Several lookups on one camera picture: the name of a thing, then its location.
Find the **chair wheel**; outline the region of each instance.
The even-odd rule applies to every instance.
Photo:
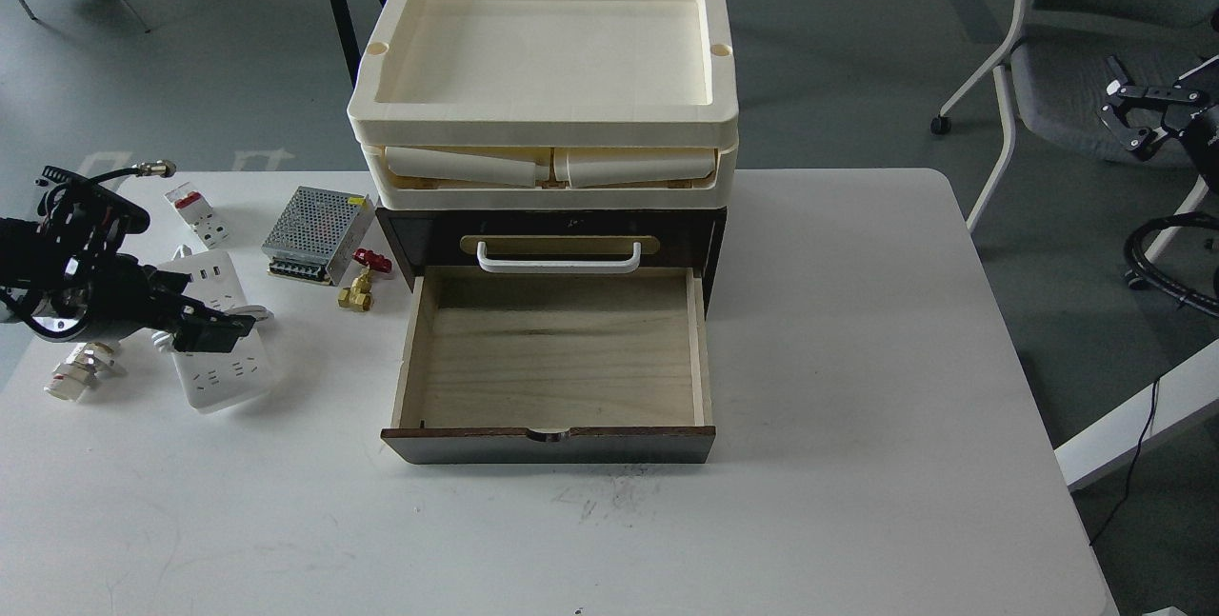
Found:
[[[946,135],[948,131],[952,131],[952,120],[947,116],[936,116],[931,120],[933,135]]]
[[[1146,290],[1147,288],[1151,287],[1150,283],[1145,281],[1145,278],[1142,278],[1134,271],[1126,271],[1125,273],[1121,274],[1121,278],[1124,282],[1126,282],[1126,287],[1130,288],[1131,290]]]

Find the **dark brown drawer panel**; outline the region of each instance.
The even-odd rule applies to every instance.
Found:
[[[570,428],[385,428],[410,464],[705,464],[714,426]]]
[[[608,237],[646,239],[641,267],[691,268],[711,298],[728,209],[591,211],[394,211],[377,217],[407,283],[429,266],[478,266],[478,237]]]

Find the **brass valve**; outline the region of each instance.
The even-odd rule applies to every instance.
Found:
[[[339,306],[352,311],[368,311],[373,306],[373,270],[364,266],[350,288],[339,290]]]

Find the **gray chair seat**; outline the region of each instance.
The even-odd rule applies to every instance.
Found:
[[[1012,84],[1024,126],[1050,141],[1106,161],[1142,166],[1192,166],[1169,140],[1153,160],[1124,151],[1096,112],[1113,73],[1104,57],[1118,55],[1136,85],[1169,84],[1202,60],[1162,41],[1029,24],[1012,51]],[[1158,115],[1131,113],[1131,123],[1156,127]]]

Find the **white power strip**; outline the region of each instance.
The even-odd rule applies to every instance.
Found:
[[[246,304],[233,260],[223,250],[183,256],[157,268],[190,276],[183,294],[211,309],[228,311]],[[275,372],[256,329],[238,340],[228,354],[176,351],[172,356],[187,401],[200,414],[254,399],[275,384]]]

